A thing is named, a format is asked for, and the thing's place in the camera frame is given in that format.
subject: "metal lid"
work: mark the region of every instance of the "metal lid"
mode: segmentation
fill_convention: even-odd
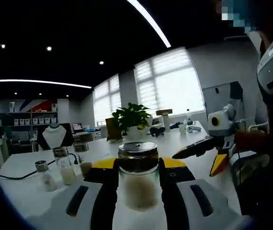
[[[118,155],[126,157],[148,157],[157,154],[157,145],[152,142],[130,142],[118,147]]]
[[[75,152],[89,151],[89,145],[87,142],[75,142],[73,144]]]
[[[66,157],[68,156],[68,148],[67,147],[57,147],[52,149],[55,157]]]
[[[35,164],[36,170],[38,172],[45,172],[48,170],[48,165],[46,161],[37,161]]]

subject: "glass jar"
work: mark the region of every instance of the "glass jar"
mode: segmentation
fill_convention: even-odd
[[[60,174],[64,184],[71,185],[76,181],[76,175],[74,168],[69,160],[68,148],[58,147],[52,149],[54,153],[56,164],[60,169]]]
[[[144,211],[157,204],[159,155],[151,142],[130,142],[118,147],[118,165],[126,205]]]
[[[89,145],[87,142],[76,142],[74,143],[74,150],[75,153],[78,155],[79,159],[79,166],[81,169],[82,176],[86,176],[86,174],[89,172],[89,170],[92,167],[92,163],[86,161],[86,155],[87,151],[89,151]]]
[[[35,163],[35,167],[37,170],[37,174],[39,175],[44,185],[44,189],[48,192],[56,190],[57,189],[56,182],[52,175],[50,174],[46,161],[37,161]]]

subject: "window blind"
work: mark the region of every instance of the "window blind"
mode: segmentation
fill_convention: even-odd
[[[115,75],[94,88],[94,118],[97,126],[105,125],[106,118],[121,107],[118,75]]]
[[[173,109],[171,115],[205,109],[196,71],[184,47],[137,64],[135,78],[139,103],[150,108],[153,116],[159,109]]]

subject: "ceiling light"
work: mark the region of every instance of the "ceiling light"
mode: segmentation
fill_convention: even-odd
[[[166,36],[155,22],[155,20],[151,17],[151,15],[147,12],[147,10],[137,1],[137,0],[127,0],[134,8],[141,13],[141,15],[148,21],[151,27],[156,31],[161,40],[164,42],[165,46],[169,48],[171,45],[167,40]]]
[[[46,81],[46,80],[23,80],[23,79],[2,79],[0,82],[35,82],[35,83],[46,83],[46,84],[55,84],[55,85],[66,85],[66,86],[74,86],[80,88],[91,89],[91,86],[86,85],[76,85],[76,84],[69,84],[69,83],[61,83],[55,81]]]

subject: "black ceiling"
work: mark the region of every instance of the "black ceiling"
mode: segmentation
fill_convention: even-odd
[[[193,47],[242,35],[215,14],[210,0],[139,0],[171,48]],[[127,0],[0,1],[0,79],[35,79],[96,86],[112,75],[167,50]],[[51,85],[0,84],[3,89],[54,92]],[[86,89],[66,90],[76,96]]]

